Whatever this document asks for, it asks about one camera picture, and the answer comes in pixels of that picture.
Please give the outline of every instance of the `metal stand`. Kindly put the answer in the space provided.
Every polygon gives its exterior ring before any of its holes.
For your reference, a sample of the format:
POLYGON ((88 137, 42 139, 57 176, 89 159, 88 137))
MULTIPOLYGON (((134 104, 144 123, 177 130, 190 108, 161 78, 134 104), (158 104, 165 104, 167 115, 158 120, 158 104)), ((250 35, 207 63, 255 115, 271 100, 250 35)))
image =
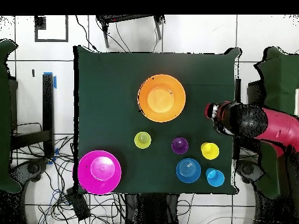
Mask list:
MULTIPOLYGON (((17 81, 10 80, 11 112, 15 116, 12 129, 16 126, 16 89, 17 81)), ((45 157, 54 155, 54 107, 53 107, 53 76, 43 75, 43 130, 27 134, 16 134, 11 137, 11 150, 23 148, 39 142, 44 142, 45 157)))

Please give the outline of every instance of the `floor tile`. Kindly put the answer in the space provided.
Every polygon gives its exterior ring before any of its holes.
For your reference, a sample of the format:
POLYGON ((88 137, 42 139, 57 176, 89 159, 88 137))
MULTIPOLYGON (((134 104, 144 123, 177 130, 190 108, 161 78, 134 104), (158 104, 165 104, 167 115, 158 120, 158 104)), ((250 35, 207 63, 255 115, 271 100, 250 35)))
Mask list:
MULTIPOLYGON (((59 140, 65 136, 55 136, 55 140, 59 140)), ((64 147, 60 150, 60 155, 72 155, 71 148, 69 147, 69 143, 72 142, 70 140, 64 147)), ((60 148, 63 140, 56 142, 55 148, 60 148)), ((41 175, 41 179, 38 182, 30 182, 26 191, 25 196, 25 204, 53 204, 55 203, 55 198, 53 197, 53 189, 62 190, 64 183, 64 192, 74 185, 74 181, 72 178, 72 162, 64 161, 65 157, 59 157, 55 160, 55 164, 48 164, 46 168, 46 172, 41 175)))
POLYGON ((7 61, 6 65, 9 69, 10 76, 16 76, 15 62, 7 61))
MULTIPOLYGON (((100 52, 114 52, 124 50, 112 39, 114 38, 126 51, 130 49, 131 52, 154 50, 157 39, 155 34, 155 22, 154 17, 145 17, 135 20, 126 20, 125 22, 118 22, 117 28, 119 33, 126 43, 128 48, 122 42, 119 34, 117 33, 116 24, 109 24, 108 33, 112 37, 108 37, 109 48, 106 48, 103 32, 96 24, 95 15, 89 16, 89 35, 90 42, 100 52)), ((158 44, 155 48, 155 52, 161 52, 161 41, 158 40, 158 44)))
POLYGON ((179 224, 231 224, 231 206, 193 206, 191 212, 187 211, 188 207, 178 206, 179 224))
POLYGON ((235 185, 239 189, 239 193, 233 195, 233 204, 241 206, 255 206, 255 192, 252 184, 245 184, 241 176, 235 175, 235 185))
POLYGON ((223 54, 235 47, 236 15, 165 15, 165 20, 165 53, 223 54))
POLYGON ((245 104, 248 104, 248 83, 260 80, 258 71, 253 67, 254 64, 256 63, 239 63, 239 78, 241 79, 241 102, 245 104))
MULTIPOLYGON (((88 31, 87 16, 78 16, 79 23, 88 31)), ((65 27, 65 18, 46 16, 46 26, 49 30, 39 30, 41 37, 57 39, 62 37, 62 30, 53 29, 53 26, 65 27)), ((84 29, 77 23, 75 16, 68 17, 68 42, 35 42, 34 40, 34 17, 16 17, 16 51, 17 60, 73 60, 73 46, 88 46, 84 29)))
POLYGON ((112 202, 114 202, 113 195, 107 194, 107 195, 91 195, 91 205, 111 205, 112 202))
POLYGON ((65 209, 60 209, 67 221, 64 220, 64 217, 57 208, 55 210, 55 213, 57 214, 55 219, 51 217, 51 210, 48 206, 40 206, 40 208, 45 214, 48 214, 46 219, 37 205, 25 206, 27 224, 89 224, 89 218, 86 220, 81 220, 78 223, 78 218, 75 216, 75 212, 71 210, 72 206, 64 206, 65 209))
MULTIPOLYGON (((15 40, 15 18, 13 16, 0 16, 0 40, 15 40)), ((14 60, 15 53, 8 56, 8 60, 14 60)))
MULTIPOLYGON (((192 194, 181 194, 178 205, 186 205, 187 202, 180 200, 187 200, 191 203, 192 194)), ((226 194, 195 194, 192 205, 231 205, 232 196, 226 194)))
POLYGON ((287 53, 299 49, 298 15, 238 15, 240 61, 260 61, 264 49, 278 46, 287 53))
POLYGON ((122 206, 123 210, 119 207, 118 209, 122 212, 123 218, 115 206, 91 206, 91 224, 124 224, 126 208, 122 206))
POLYGON ((57 78, 54 89, 54 132, 74 133, 73 62, 18 61, 18 124, 43 122, 43 74, 57 78))
POLYGON ((233 209, 232 224, 253 224, 255 207, 236 207, 233 209))

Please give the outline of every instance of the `chair leg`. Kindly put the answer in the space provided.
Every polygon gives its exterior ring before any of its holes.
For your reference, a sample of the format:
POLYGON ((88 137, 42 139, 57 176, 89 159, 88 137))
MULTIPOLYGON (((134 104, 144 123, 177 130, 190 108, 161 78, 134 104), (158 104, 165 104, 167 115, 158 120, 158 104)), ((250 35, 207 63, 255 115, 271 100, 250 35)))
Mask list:
POLYGON ((107 32, 108 32, 108 25, 101 22, 101 25, 102 25, 102 29, 103 29, 103 34, 104 34, 104 40, 105 40, 105 44, 106 44, 106 48, 109 48, 109 42, 108 42, 108 35, 107 35, 107 32))
POLYGON ((157 35, 158 35, 158 39, 161 40, 161 31, 160 31, 160 26, 159 26, 159 23, 158 21, 156 20, 156 18, 154 17, 154 20, 155 20, 155 25, 156 25, 156 29, 157 29, 157 35))

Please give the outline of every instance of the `cup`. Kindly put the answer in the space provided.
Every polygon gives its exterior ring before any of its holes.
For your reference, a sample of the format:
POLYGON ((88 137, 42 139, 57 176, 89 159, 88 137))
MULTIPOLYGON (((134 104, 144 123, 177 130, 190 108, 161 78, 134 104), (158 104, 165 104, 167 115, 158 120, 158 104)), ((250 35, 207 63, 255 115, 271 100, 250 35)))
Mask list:
POLYGON ((213 160, 217 158, 217 156, 219 155, 218 146, 212 142, 204 142, 201 145, 200 150, 203 154, 203 157, 205 157, 208 160, 213 160))
POLYGON ((176 175, 184 183, 193 183, 199 179, 201 167, 199 163, 191 158, 181 160, 176 167, 176 175))
POLYGON ((209 168, 206 171, 208 183, 213 187, 221 186, 224 183, 224 174, 216 169, 209 168))
POLYGON ((135 145, 140 149, 146 149, 151 144, 151 136, 149 133, 141 131, 134 138, 135 145))
POLYGON ((175 138, 171 143, 172 150, 177 154, 184 154, 189 148, 187 140, 184 138, 175 138))

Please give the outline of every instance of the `bowl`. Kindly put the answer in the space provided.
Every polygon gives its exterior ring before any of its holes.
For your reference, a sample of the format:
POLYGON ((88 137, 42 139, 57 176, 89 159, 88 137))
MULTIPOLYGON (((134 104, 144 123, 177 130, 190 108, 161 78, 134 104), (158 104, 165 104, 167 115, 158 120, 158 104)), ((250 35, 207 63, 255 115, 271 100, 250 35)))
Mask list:
POLYGON ((182 84, 169 75, 154 75, 139 88, 138 106, 147 118, 155 122, 167 122, 176 118, 186 102, 182 84))
POLYGON ((117 187, 120 178, 120 163, 109 152, 91 151, 79 161, 79 183, 88 193, 96 195, 110 193, 117 187))

